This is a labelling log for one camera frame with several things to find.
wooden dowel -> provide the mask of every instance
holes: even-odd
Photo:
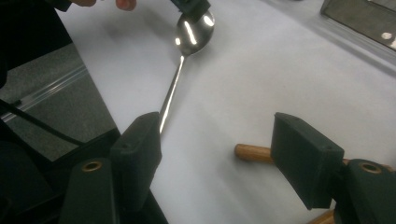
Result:
[[[274,163],[271,158],[271,149],[269,147],[255,147],[244,144],[235,146],[235,156],[245,161],[262,161]]]
[[[307,224],[334,224],[334,210],[323,213],[320,217],[315,218]]]

spoon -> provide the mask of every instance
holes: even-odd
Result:
[[[163,131],[166,118],[169,115],[169,108],[175,96],[177,81],[180,76],[181,68],[187,57],[200,51],[206,46],[213,35],[215,29],[215,19],[212,13],[207,11],[196,23],[189,22],[188,18],[182,14],[177,22],[176,45],[181,52],[180,63],[173,77],[171,86],[163,101],[160,111],[160,133]]]

white table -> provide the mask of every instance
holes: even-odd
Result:
[[[277,111],[346,158],[396,167],[395,54],[321,18],[322,1],[210,3],[215,33],[182,71],[151,186],[170,223],[305,223],[323,212],[307,211],[274,166],[233,155],[237,143],[271,146]],[[123,12],[108,0],[59,15],[121,132],[160,110],[179,59],[170,1]]]

finger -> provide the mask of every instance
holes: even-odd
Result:
[[[131,11],[136,7],[136,0],[116,0],[119,9]]]
[[[91,7],[96,3],[96,0],[70,0],[70,1],[81,7]]]

